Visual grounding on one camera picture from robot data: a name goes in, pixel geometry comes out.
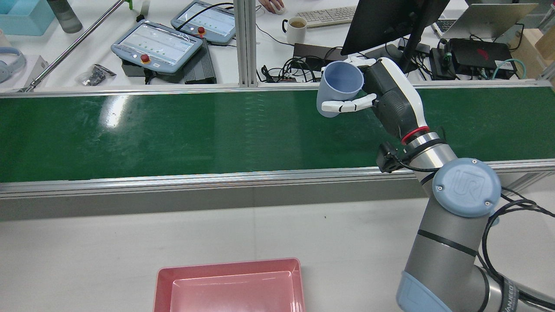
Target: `monitor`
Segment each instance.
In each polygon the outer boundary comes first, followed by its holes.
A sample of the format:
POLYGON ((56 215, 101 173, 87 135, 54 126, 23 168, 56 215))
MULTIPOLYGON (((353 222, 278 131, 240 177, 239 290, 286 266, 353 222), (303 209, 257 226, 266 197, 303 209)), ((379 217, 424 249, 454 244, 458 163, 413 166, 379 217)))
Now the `monitor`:
POLYGON ((403 52, 383 47, 371 57, 388 57, 407 73, 424 28, 437 21, 449 0, 359 0, 342 55, 361 52, 410 35, 403 52))

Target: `plastic cup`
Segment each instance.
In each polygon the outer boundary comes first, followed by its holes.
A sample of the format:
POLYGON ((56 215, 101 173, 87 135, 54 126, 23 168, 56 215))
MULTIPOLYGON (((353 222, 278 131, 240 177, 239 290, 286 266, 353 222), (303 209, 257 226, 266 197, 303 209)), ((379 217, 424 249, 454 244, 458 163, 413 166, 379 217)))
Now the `plastic cup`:
POLYGON ((326 66, 318 95, 316 96, 316 108, 324 117, 335 117, 339 113, 324 112, 322 103, 327 100, 350 100, 362 89, 364 76, 353 64, 343 61, 331 62, 326 66))

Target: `hand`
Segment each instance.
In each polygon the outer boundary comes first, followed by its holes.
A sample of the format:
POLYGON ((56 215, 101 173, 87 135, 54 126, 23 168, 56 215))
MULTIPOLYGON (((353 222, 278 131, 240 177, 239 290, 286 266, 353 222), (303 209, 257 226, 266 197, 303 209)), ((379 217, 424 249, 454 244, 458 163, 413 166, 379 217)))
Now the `hand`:
POLYGON ((285 8, 282 0, 258 0, 258 2, 260 2, 260 4, 262 4, 262 6, 264 6, 268 10, 268 12, 272 12, 273 14, 276 13, 276 11, 274 10, 274 6, 278 9, 285 8))

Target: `pink tray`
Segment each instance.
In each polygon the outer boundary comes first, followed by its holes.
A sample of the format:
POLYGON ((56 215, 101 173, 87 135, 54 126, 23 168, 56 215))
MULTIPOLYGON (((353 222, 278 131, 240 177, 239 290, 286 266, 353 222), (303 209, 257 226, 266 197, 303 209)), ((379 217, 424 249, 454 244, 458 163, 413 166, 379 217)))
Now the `pink tray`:
POLYGON ((296 258, 163 268, 154 312, 304 312, 296 258))

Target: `aluminum profile frame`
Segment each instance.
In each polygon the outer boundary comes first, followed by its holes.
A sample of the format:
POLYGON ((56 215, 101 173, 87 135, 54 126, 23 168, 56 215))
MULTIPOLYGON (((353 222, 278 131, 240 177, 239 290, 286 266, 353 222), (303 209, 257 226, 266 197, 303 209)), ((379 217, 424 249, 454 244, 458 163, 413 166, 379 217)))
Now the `aluminum profile frame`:
MULTIPOLYGON (((511 188, 516 191, 555 172, 555 159, 488 162, 488 164, 498 174, 524 173, 523 177, 511 184, 511 188)), ((393 179, 416 178, 412 171, 406 169, 389 174, 380 172, 377 167, 364 167, 17 182, 0 184, 0 199, 370 182, 393 179)))

